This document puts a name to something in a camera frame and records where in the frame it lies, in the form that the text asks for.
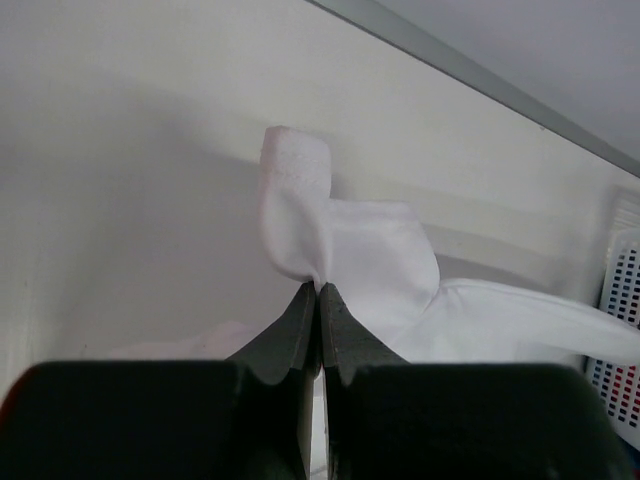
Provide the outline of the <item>white t shirt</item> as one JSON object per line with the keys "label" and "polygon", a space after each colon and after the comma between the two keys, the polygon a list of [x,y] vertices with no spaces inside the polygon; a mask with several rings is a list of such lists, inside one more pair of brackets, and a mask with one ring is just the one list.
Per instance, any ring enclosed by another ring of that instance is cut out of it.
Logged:
{"label": "white t shirt", "polygon": [[445,280],[412,208],[331,197],[331,154],[321,140],[266,130],[259,226],[284,276],[334,286],[351,314],[415,363],[553,362],[589,356],[639,361],[639,332],[593,307],[522,288]]}

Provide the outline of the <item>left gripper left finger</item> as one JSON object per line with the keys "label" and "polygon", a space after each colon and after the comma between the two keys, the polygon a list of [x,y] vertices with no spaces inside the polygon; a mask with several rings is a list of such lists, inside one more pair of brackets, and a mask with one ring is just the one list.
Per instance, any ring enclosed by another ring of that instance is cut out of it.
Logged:
{"label": "left gripper left finger", "polygon": [[225,360],[50,361],[1,406],[5,479],[306,479],[316,292]]}

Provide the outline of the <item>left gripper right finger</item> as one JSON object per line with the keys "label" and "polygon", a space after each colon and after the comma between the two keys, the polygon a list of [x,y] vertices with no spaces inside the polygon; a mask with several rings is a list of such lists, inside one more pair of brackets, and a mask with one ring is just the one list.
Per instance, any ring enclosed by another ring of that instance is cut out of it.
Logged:
{"label": "left gripper right finger", "polygon": [[411,364],[318,297],[332,479],[627,479],[595,392],[552,365]]}

